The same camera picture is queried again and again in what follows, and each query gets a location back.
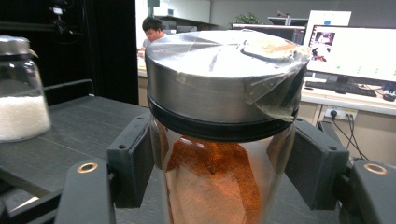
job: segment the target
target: metal lid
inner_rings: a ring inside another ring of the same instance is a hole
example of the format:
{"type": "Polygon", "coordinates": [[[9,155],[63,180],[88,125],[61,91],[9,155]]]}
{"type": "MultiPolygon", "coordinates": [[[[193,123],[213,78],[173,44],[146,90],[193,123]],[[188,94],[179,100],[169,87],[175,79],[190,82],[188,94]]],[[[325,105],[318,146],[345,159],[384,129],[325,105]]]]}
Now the metal lid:
{"type": "Polygon", "coordinates": [[[0,56],[30,54],[29,40],[23,37],[0,35],[0,56]]]}
{"type": "Polygon", "coordinates": [[[168,35],[146,49],[150,109],[199,137],[209,129],[224,138],[227,130],[275,133],[296,118],[309,56],[306,47],[250,30],[168,35]]]}

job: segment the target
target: man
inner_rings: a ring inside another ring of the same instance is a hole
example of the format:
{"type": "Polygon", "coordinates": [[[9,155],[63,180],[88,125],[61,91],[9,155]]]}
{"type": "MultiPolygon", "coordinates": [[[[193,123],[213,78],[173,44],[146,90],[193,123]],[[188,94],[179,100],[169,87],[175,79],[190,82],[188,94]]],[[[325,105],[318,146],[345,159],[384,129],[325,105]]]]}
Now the man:
{"type": "Polygon", "coordinates": [[[145,18],[143,20],[142,28],[146,33],[147,39],[143,41],[141,50],[146,49],[146,47],[154,40],[165,36],[165,33],[163,32],[163,23],[158,19],[152,17],[145,18]]]}

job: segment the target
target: transparent container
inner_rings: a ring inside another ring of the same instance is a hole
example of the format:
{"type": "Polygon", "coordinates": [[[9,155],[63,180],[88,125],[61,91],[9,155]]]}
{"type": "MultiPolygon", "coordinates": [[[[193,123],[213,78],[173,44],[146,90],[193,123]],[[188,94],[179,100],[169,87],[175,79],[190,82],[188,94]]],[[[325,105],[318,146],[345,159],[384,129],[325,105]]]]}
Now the transparent container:
{"type": "Polygon", "coordinates": [[[245,143],[176,133],[151,119],[165,223],[265,223],[294,142],[294,125],[245,143]]]}
{"type": "Polygon", "coordinates": [[[265,223],[309,52],[248,30],[169,35],[146,48],[165,223],[265,223]]]}
{"type": "Polygon", "coordinates": [[[29,139],[50,129],[39,71],[23,37],[0,35],[0,142],[29,139]]]}

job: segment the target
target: keyboard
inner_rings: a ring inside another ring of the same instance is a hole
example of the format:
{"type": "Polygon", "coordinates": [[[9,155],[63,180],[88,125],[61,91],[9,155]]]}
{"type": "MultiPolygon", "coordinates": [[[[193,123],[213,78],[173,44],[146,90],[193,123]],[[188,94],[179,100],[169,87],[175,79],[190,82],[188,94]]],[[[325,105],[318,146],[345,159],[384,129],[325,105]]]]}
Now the keyboard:
{"type": "Polygon", "coordinates": [[[354,86],[354,85],[348,84],[348,83],[306,81],[305,86],[310,87],[310,88],[335,91],[335,92],[343,93],[343,94],[351,93],[351,94],[357,94],[357,95],[363,95],[363,96],[376,97],[376,94],[373,90],[361,89],[358,86],[354,86]]]}

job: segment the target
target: black hair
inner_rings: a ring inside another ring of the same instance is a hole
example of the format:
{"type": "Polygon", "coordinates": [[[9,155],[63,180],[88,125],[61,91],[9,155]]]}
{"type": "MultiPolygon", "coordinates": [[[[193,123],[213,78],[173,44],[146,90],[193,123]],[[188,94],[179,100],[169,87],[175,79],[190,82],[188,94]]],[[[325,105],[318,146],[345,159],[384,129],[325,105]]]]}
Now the black hair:
{"type": "Polygon", "coordinates": [[[163,29],[163,23],[158,19],[147,17],[143,20],[142,28],[145,32],[149,29],[161,31],[163,29]]]}

